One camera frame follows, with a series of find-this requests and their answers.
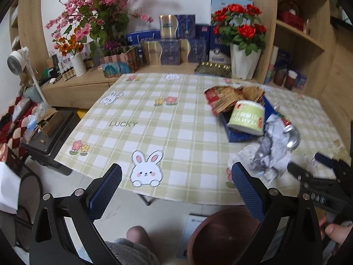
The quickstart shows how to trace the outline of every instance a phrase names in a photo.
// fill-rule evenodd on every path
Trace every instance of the checkered tablecloth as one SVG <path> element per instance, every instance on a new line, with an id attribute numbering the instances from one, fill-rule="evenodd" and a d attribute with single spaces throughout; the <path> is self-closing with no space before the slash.
<path id="1" fill-rule="evenodd" d="M 256 140 L 229 143 L 221 122 L 206 104 L 205 89 L 226 85 L 223 78 L 167 74 L 129 77 L 123 75 L 94 104 L 55 160 L 92 178 L 103 176 L 117 163 L 123 171 L 120 188 L 147 196 L 199 204 L 243 203 L 237 189 L 226 186 L 225 171 L 230 157 Z M 280 107 L 301 134 L 294 158 L 313 157 L 317 151 L 332 157 L 338 151 L 333 144 L 339 140 L 338 133 L 318 100 L 262 87 L 268 100 Z M 163 101 L 167 97 L 177 97 L 177 104 L 168 105 Z M 155 106 L 158 99 L 163 104 Z M 138 166 L 144 161 L 153 166 L 140 172 Z M 318 165 L 316 171 L 318 177 L 334 177 L 323 166 Z M 133 184 L 143 177 L 153 179 L 150 175 L 157 181 L 140 187 L 136 187 L 139 182 Z M 299 183 L 286 173 L 271 187 L 295 196 Z"/>

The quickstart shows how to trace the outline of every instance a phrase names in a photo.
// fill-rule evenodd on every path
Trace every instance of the white vase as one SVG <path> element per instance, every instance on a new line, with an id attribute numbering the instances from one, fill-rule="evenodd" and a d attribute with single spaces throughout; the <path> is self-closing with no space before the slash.
<path id="1" fill-rule="evenodd" d="M 71 58 L 71 62 L 77 77 L 81 77 L 87 72 L 81 53 L 77 53 L 75 56 L 73 56 Z"/>
<path id="2" fill-rule="evenodd" d="M 245 50 L 239 50 L 239 46 L 231 44 L 232 78 L 251 80 L 259 61 L 261 50 L 252 51 L 245 55 Z"/>

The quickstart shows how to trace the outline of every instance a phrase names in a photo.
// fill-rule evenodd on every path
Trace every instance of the red basket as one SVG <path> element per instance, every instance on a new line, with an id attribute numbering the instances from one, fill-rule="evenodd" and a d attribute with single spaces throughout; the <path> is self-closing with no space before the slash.
<path id="1" fill-rule="evenodd" d="M 278 4 L 278 8 L 284 4 L 289 5 L 291 9 L 293 9 L 293 5 L 296 5 L 299 10 L 299 15 L 301 16 L 300 7 L 295 1 L 287 0 L 287 1 L 280 2 Z M 305 21 L 300 16 L 293 15 L 292 13 L 290 13 L 287 10 L 278 9 L 278 11 L 277 11 L 277 19 L 278 20 L 281 20 L 281 21 L 285 22 L 286 24 L 291 25 L 294 28 L 297 28 L 299 31 L 303 31 Z"/>

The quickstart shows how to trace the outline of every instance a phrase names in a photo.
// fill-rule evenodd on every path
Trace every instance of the white tile floor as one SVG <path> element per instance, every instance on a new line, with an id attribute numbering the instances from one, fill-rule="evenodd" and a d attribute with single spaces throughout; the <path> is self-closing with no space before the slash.
<path id="1" fill-rule="evenodd" d="M 77 188 L 85 189 L 92 181 L 91 178 L 75 171 L 69 176 L 64 176 L 31 159 L 28 159 L 26 164 L 40 176 L 44 193 L 49 192 L 54 197 L 70 195 Z M 26 196 L 24 202 L 30 203 L 32 198 L 33 196 Z M 126 231 L 132 226 L 143 226 L 151 237 L 161 264 L 187 264 L 186 260 L 176 258 L 187 215 L 209 216 L 224 208 L 226 207 L 165 200 L 154 200 L 148 207 L 136 194 L 118 188 L 103 217 L 95 221 L 94 225 L 105 241 L 125 237 Z M 76 248 L 81 247 L 71 219 L 67 218 L 66 221 Z M 23 252 L 21 256 L 28 263 L 28 256 Z"/>

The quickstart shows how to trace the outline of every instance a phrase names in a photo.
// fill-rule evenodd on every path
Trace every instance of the bunny sticker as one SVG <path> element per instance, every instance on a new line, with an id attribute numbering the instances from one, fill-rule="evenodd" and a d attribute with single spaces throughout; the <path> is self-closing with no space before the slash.
<path id="1" fill-rule="evenodd" d="M 162 157 L 163 151 L 157 150 L 152 153 L 146 161 L 145 155 L 142 152 L 139 150 L 135 151 L 132 154 L 132 162 L 135 164 L 135 167 L 132 169 L 132 173 L 130 175 L 132 186 L 158 186 L 163 178 L 163 173 L 157 163 L 162 160 Z"/>
<path id="2" fill-rule="evenodd" d="M 104 103 L 106 106 L 113 103 L 117 97 L 121 97 L 124 93 L 116 93 L 116 91 L 113 91 L 109 94 L 109 96 L 106 96 L 105 98 L 101 99 L 100 103 Z"/>

